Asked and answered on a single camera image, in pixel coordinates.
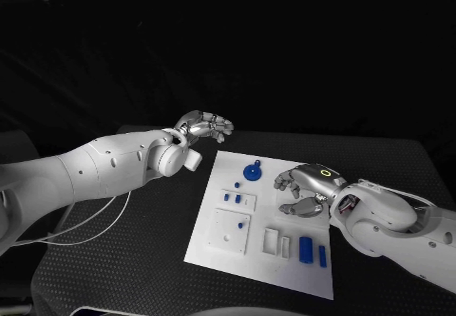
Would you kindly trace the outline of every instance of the white cable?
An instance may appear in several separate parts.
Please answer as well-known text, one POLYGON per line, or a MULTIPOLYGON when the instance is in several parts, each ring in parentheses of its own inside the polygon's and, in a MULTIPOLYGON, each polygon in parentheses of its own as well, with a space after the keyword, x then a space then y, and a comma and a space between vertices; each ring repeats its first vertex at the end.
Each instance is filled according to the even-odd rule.
MULTIPOLYGON (((359 179, 359 181, 372 183, 371 181, 364 180, 364 179, 359 179)), ((427 204, 429 206, 437 207, 437 205, 436 205, 431 201, 429 201, 427 199, 424 199, 421 196, 416 196, 416 195, 411 194, 411 193, 407 193, 407 192, 398 191, 398 190, 395 190, 395 189, 387 188, 385 186, 381 186, 379 184, 375 184, 375 186, 378 186, 381 189, 384 189, 384 190, 387 190, 387 191, 391 191, 391 192, 394 192, 394 193, 397 193, 397 194, 400 194, 400 195, 403 195, 403 196, 407 196, 407 197, 416 199, 417 201, 423 202, 423 203, 427 204)))
POLYGON ((113 203, 114 199, 117 197, 114 197, 110 202, 107 202, 107 205, 102 207, 102 209, 91 216, 88 217, 88 219, 85 219, 85 221, 82 221, 78 225, 72 226, 71 228, 66 228, 65 230, 62 230, 61 232, 58 232, 56 234, 52 234, 46 237, 42 237, 39 239, 33 239, 33 240, 22 240, 20 242, 16 242, 11 247, 14 246, 22 246, 22 245, 27 245, 27 244, 33 244, 35 242, 40 242, 42 240, 46 240, 49 238, 53 238, 56 236, 59 236, 61 234, 65 234, 66 232, 69 232, 71 230, 74 230, 75 228, 78 228, 81 225, 84 225, 97 215, 100 215, 100 213, 105 210, 105 208, 110 206, 110 204, 113 203))
POLYGON ((101 236, 107 230, 113 227, 113 225, 115 224, 117 220, 121 218, 121 213, 124 212, 125 210, 125 207, 127 207, 127 204, 128 204, 128 200, 130 200, 130 194, 131 194, 131 191, 128 192, 128 196, 127 196, 127 200, 125 200, 125 204, 124 204, 124 208, 121 209, 121 212, 117 216, 117 219, 113 221, 111 225, 102 230, 102 232, 100 232, 94 237, 89 237, 87 240, 82 240, 81 242, 74 242, 71 244, 61 244, 58 242, 45 242, 45 241, 39 241, 45 244, 50 244, 50 245, 59 245, 59 246, 74 246, 74 245, 79 245, 79 244, 84 244, 85 242, 91 241, 92 239, 95 239, 98 236, 101 236))

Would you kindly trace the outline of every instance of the robotic hand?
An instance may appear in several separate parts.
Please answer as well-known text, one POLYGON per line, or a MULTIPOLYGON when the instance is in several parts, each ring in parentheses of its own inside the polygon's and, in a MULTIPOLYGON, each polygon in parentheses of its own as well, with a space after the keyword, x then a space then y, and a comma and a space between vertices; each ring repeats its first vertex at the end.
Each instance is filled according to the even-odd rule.
POLYGON ((328 203, 329 223, 356 250, 372 257, 384 255, 416 276, 456 293, 456 212, 364 179, 349 184, 317 164, 300 165, 278 175, 274 188, 283 191, 287 186, 296 199, 300 190, 315 196, 281 205, 283 213, 313 217, 328 203), (400 195, 427 206, 411 206, 400 195))
POLYGON ((0 165, 0 255, 55 209, 118 196, 182 166, 195 171, 202 156, 190 145, 208 136, 221 143, 232 130, 222 117, 192 111, 175 128, 105 136, 62 155, 0 165))

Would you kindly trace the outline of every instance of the black table surface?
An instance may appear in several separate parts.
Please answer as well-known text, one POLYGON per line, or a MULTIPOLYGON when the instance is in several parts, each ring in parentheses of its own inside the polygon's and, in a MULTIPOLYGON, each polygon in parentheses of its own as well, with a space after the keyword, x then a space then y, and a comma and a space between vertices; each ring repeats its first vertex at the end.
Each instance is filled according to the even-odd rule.
MULTIPOLYGON (((124 126, 120 132, 153 129, 124 126)), ((413 276, 385 257, 361 254, 330 228, 335 300, 317 298, 183 262, 218 150, 320 163, 348 181, 364 178, 456 209, 427 153, 411 140, 235 131, 224 144, 201 139, 196 172, 131 192, 123 217, 95 240, 50 246, 32 281, 39 315, 69 315, 81 306, 140 315, 189 315, 227 306, 257 306, 309 315, 456 315, 456 294, 413 276)), ((102 231, 127 195, 81 228, 56 238, 78 242, 102 231)), ((108 199, 76 204, 63 228, 108 199)))

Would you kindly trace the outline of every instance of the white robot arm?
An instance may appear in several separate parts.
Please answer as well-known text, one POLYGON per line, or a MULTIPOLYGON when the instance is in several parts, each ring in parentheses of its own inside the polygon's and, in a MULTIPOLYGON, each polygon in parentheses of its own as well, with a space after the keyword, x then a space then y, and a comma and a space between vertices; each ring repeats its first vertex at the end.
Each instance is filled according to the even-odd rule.
POLYGON ((317 164, 304 164, 283 172, 274 187, 287 185, 316 195, 280 211, 313 217, 329 204, 329 223, 341 229, 349 244, 364 254, 394 260, 416 276, 456 293, 456 212, 436 207, 421 197, 359 180, 349 184, 341 175, 317 164), (408 204, 404 195, 427 206, 408 204))
POLYGON ((195 171, 202 156, 190 144, 206 136, 221 143, 232 129, 222 117, 192 111, 175 128, 105 136, 62 155, 0 165, 0 255, 55 209, 118 196, 182 166, 195 171))

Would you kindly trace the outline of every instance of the black background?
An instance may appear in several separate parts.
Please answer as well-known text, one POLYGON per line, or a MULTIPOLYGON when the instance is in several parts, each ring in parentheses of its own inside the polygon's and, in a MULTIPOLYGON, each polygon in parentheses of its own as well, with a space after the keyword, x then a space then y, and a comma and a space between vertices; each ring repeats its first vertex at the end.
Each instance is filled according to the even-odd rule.
POLYGON ((46 156, 199 109, 241 130, 418 140, 456 192, 453 2, 149 2, 0 2, 0 131, 46 156))

